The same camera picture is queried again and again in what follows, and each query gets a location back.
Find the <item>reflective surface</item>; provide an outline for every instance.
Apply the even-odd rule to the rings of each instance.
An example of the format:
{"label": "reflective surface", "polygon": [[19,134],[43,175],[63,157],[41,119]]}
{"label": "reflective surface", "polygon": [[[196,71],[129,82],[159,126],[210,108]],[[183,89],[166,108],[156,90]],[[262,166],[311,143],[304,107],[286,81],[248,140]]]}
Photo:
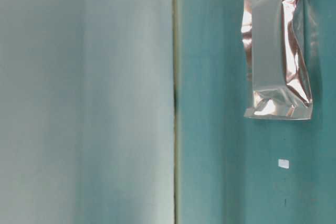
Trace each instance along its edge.
{"label": "reflective surface", "polygon": [[241,33],[251,82],[251,102],[245,116],[310,119],[312,95],[303,58],[303,36],[300,36],[302,1],[244,2]]}

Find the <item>small white label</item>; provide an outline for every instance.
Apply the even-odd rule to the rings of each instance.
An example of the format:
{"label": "small white label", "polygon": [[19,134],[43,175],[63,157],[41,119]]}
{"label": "small white label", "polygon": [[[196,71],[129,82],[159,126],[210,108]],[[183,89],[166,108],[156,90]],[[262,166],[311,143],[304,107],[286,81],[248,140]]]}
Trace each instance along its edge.
{"label": "small white label", "polygon": [[278,166],[284,169],[289,169],[289,160],[286,159],[279,159]]}

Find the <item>vertical gap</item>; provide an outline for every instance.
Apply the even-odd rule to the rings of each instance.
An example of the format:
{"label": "vertical gap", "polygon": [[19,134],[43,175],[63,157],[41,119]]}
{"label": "vertical gap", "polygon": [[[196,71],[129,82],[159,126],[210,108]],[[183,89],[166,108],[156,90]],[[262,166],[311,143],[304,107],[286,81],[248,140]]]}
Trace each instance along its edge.
{"label": "vertical gap", "polygon": [[174,223],[178,223],[178,143],[177,143],[177,85],[178,85],[178,53],[177,53],[177,0],[173,5],[173,73],[174,73]]}

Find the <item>crumpled foil wrapper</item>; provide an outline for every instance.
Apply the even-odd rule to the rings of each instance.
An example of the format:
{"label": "crumpled foil wrapper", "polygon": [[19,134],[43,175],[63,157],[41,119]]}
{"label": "crumpled foil wrapper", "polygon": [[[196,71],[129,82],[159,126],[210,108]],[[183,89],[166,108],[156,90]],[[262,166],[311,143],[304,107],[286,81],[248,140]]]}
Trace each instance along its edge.
{"label": "crumpled foil wrapper", "polygon": [[245,117],[311,119],[303,19],[302,0],[244,0],[241,33],[250,86]]}

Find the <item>teal wall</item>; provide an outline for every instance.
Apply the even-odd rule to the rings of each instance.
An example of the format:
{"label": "teal wall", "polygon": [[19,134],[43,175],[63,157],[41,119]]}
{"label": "teal wall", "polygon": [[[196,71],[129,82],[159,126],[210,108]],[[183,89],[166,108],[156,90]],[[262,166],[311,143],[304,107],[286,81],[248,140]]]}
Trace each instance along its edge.
{"label": "teal wall", "polygon": [[86,0],[81,222],[172,224],[172,0]]}
{"label": "teal wall", "polygon": [[83,0],[0,0],[0,223],[75,223]]}
{"label": "teal wall", "polygon": [[175,5],[177,223],[332,223],[336,6],[305,0],[313,119],[284,122],[243,118],[243,0]]}

